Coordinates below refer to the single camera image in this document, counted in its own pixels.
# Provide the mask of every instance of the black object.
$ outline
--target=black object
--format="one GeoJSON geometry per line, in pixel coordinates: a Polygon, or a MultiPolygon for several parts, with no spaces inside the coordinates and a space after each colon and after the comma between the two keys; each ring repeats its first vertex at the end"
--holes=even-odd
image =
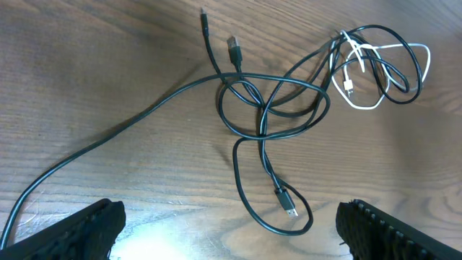
{"type": "Polygon", "coordinates": [[[355,199],[340,203],[337,232],[354,259],[462,259],[462,253],[355,199]]]}
{"type": "Polygon", "coordinates": [[[0,259],[107,259],[125,219],[121,201],[101,199],[0,251],[0,259]]]}

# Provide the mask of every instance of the wooden table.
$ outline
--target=wooden table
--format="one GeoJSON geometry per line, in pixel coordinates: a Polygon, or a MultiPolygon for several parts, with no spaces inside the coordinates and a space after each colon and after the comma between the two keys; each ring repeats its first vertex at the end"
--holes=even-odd
{"type": "MultiPolygon", "coordinates": [[[[379,24],[430,47],[424,91],[411,105],[386,100],[360,111],[331,87],[332,106],[320,124],[268,143],[277,173],[313,208],[315,222],[305,235],[275,235],[246,212],[231,162],[237,136],[217,115],[213,81],[41,184],[23,207],[15,241],[109,198],[122,200],[127,214],[114,259],[350,259],[348,246],[339,246],[335,212],[339,202],[358,198],[462,250],[462,3],[456,0],[3,0],[1,227],[19,194],[50,165],[168,90],[214,73],[201,35],[202,6],[223,71],[232,71],[231,35],[240,39],[245,71],[282,75],[341,29],[379,24]]],[[[395,42],[377,31],[365,36],[375,44],[395,42]]],[[[416,52],[423,64],[424,53],[416,52]]],[[[402,50],[389,57],[414,77],[402,50]]],[[[306,78],[314,65],[294,77],[306,78]]],[[[352,71],[358,103],[371,103],[372,78],[352,71]]],[[[266,96],[274,86],[256,84],[266,96]]],[[[306,107],[310,99],[303,95],[285,108],[306,107]]],[[[255,109],[231,95],[225,109],[235,123],[255,128],[255,109]]],[[[271,118],[270,127],[299,122],[271,118]]],[[[244,188],[263,218],[303,225],[305,213],[293,222],[280,208],[256,144],[244,144],[239,155],[244,188]]]]}

